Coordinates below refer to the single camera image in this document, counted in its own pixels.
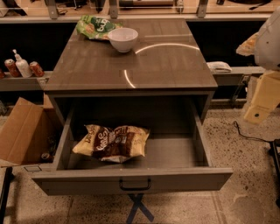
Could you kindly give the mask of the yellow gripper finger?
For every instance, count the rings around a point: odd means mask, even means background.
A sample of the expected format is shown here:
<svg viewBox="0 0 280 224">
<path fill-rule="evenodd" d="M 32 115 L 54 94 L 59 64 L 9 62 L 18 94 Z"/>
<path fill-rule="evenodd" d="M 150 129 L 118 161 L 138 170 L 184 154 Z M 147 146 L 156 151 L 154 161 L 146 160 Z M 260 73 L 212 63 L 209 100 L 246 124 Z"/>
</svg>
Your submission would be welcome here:
<svg viewBox="0 0 280 224">
<path fill-rule="evenodd" d="M 280 72 L 265 71 L 256 82 L 255 92 L 244 120 L 260 124 L 280 104 Z"/>
<path fill-rule="evenodd" d="M 236 53 L 242 56 L 253 55 L 255 52 L 257 37 L 258 33 L 256 32 L 237 47 Z"/>
</svg>

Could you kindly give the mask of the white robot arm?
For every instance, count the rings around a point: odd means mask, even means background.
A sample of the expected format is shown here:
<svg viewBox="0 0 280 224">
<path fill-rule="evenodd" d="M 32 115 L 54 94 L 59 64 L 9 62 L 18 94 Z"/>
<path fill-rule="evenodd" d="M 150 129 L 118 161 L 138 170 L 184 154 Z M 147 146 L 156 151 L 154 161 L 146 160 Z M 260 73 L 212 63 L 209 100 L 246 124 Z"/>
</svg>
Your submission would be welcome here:
<svg viewBox="0 0 280 224">
<path fill-rule="evenodd" d="M 280 103 L 280 7 L 277 7 L 260 30 L 238 46 L 236 52 L 253 55 L 265 69 L 257 79 L 255 92 L 244 120 L 253 124 L 264 121 Z"/>
</svg>

